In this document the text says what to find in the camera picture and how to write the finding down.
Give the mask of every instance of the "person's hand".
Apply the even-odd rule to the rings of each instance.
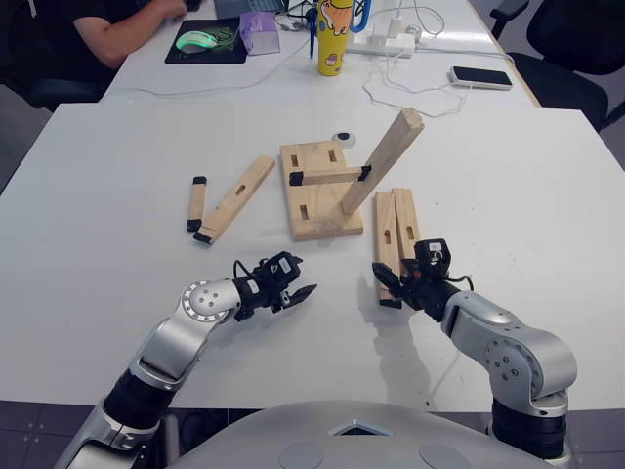
[[[163,18],[177,18],[187,14],[187,4],[184,0],[152,0],[160,9]]]

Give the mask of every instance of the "black chair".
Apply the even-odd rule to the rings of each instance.
[[[505,0],[490,12],[499,38],[528,0]],[[527,28],[536,59],[511,53],[517,70],[543,107],[580,109],[599,132],[625,114],[625,101],[607,112],[605,90],[575,73],[607,75],[625,65],[625,0],[545,0]]]
[[[55,110],[60,103],[94,103],[102,85],[56,79],[58,61],[27,0],[0,2],[0,84],[33,107]]]

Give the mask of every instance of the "computer mouse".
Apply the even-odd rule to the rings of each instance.
[[[217,47],[217,38],[203,31],[187,31],[176,40],[176,48],[185,54],[195,54]]]

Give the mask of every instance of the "purple box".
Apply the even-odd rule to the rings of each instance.
[[[241,15],[239,33],[247,54],[274,54],[280,52],[280,38],[273,20],[273,13],[250,12]]]

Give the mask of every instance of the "white desk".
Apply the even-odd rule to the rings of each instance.
[[[436,38],[424,34],[422,45],[442,49],[479,50],[498,52],[496,44],[484,28],[468,0],[432,0],[423,3],[436,8],[445,18],[445,32]],[[374,1],[372,12],[381,10],[382,2]],[[412,10],[403,10],[404,22],[416,23]],[[200,10],[187,16],[188,19],[213,19],[215,17],[211,0],[204,2]],[[370,20],[372,24],[377,17]],[[431,28],[437,28],[437,20],[428,13],[423,13],[424,21],[429,21]],[[163,101],[148,93],[132,91],[145,88],[158,93],[172,93],[189,90],[202,90],[222,86],[244,86],[260,80],[273,70],[288,55],[300,47],[309,37],[307,32],[280,31],[281,54],[248,57],[241,65],[167,65],[164,60],[171,47],[178,23],[167,23],[140,50],[132,54],[121,67],[111,83],[104,98],[109,101]],[[362,82],[372,69],[371,61],[383,58],[347,54],[343,72],[336,77],[324,77],[316,71],[316,56],[309,58],[309,47],[304,47],[298,54],[288,59],[279,70],[262,84],[246,90],[178,97],[178,101],[210,101],[247,104],[314,104],[327,100],[334,106],[368,104],[368,98],[361,89]],[[514,87],[510,91],[473,90],[467,100],[466,108],[481,107],[534,107],[531,98],[512,72],[507,61],[500,58],[468,55],[449,55],[422,52],[411,59],[398,61],[392,72],[393,79],[420,90],[437,87],[448,83],[447,72],[453,65],[474,66],[508,70]],[[394,91],[382,84],[379,74],[374,75],[371,88],[376,98],[415,107],[429,113],[440,113],[456,106],[457,100],[442,92],[410,95]],[[466,89],[458,89],[464,94]],[[286,115],[287,109],[280,112]]]
[[[257,154],[327,139],[348,121],[357,145],[346,157],[359,164],[394,117],[293,107],[298,118],[277,127],[267,116],[278,109],[243,108],[74,105],[53,115],[0,197],[0,400],[92,405],[189,282],[286,249],[305,260],[297,284],[317,291],[297,309],[218,329],[175,406],[352,399],[488,410],[485,372],[438,324],[377,306],[371,200],[363,235],[294,243],[278,166],[215,245],[191,239],[192,176],[208,176],[215,205]],[[453,275],[472,275],[484,296],[571,347],[572,409],[625,406],[623,173],[581,113],[436,120],[378,189],[393,187],[414,190],[422,235],[447,239]]]

